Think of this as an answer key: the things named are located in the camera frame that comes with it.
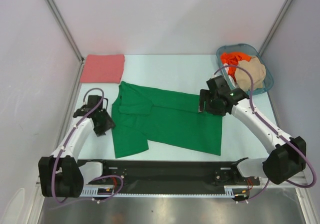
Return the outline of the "green t shirt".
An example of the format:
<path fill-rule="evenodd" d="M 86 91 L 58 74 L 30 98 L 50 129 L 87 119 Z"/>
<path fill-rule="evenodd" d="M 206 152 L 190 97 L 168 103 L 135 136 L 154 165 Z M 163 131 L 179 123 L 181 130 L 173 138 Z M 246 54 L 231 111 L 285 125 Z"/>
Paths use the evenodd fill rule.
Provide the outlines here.
<path fill-rule="evenodd" d="M 111 109 L 115 157 L 147 151 L 149 141 L 221 155 L 223 119 L 198 104 L 198 95 L 121 82 Z"/>

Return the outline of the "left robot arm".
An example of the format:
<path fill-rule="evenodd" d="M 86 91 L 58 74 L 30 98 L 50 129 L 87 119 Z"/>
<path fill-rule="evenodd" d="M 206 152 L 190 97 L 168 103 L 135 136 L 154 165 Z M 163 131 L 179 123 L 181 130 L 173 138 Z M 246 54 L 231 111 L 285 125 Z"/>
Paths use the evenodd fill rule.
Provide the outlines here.
<path fill-rule="evenodd" d="M 42 195 L 56 198 L 78 198 L 85 184 L 96 180 L 105 184 L 110 171 L 101 162 L 78 165 L 80 152 L 90 133 L 103 136 L 116 125 L 104 107 L 108 99 L 90 95 L 73 114 L 73 124 L 59 146 L 48 157 L 41 157 L 38 171 Z"/>

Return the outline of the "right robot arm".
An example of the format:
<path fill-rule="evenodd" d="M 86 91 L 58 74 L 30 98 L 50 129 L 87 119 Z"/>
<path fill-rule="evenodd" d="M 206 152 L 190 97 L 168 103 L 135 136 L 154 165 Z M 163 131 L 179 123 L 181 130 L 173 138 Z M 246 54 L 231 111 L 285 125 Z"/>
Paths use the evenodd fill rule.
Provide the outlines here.
<path fill-rule="evenodd" d="M 208 89 L 202 89 L 199 97 L 199 112 L 215 116 L 231 114 L 240 120 L 262 143 L 267 158 L 243 158 L 231 171 L 230 178 L 242 185 L 249 177 L 268 178 L 281 184 L 306 168 L 301 155 L 306 154 L 306 142 L 301 137 L 293 138 L 281 130 L 254 106 L 249 95 L 242 89 L 231 90 L 223 76 L 208 80 Z"/>

